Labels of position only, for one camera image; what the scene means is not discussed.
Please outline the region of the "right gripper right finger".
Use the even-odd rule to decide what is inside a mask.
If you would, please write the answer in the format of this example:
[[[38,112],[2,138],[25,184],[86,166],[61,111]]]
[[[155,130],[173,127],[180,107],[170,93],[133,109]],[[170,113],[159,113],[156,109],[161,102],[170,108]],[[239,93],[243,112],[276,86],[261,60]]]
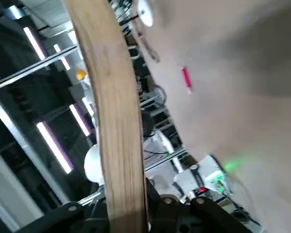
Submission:
[[[159,195],[146,179],[150,233],[249,233],[217,203],[206,197],[183,204],[173,195]]]

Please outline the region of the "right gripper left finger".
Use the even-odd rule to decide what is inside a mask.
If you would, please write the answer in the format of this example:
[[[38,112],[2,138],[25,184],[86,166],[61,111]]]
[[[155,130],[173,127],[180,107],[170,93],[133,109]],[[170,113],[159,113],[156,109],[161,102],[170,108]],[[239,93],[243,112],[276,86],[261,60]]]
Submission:
[[[108,233],[110,224],[103,190],[72,201],[18,230],[18,233]]]

